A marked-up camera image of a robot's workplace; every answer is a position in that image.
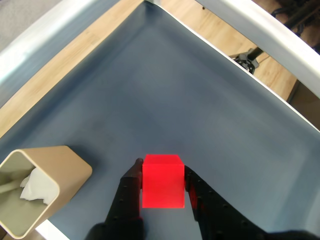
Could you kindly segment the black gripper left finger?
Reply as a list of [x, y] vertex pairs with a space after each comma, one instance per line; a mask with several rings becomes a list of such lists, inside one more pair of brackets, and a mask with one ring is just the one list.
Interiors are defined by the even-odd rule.
[[121, 177], [104, 222], [95, 224], [87, 240], [143, 240], [144, 221], [140, 216], [143, 159], [138, 158]]

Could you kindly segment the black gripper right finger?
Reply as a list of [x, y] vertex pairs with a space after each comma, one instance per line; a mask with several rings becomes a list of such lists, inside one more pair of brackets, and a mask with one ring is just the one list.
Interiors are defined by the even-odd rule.
[[185, 190], [203, 240], [318, 240], [305, 230], [266, 232], [229, 204], [195, 171], [184, 167]]

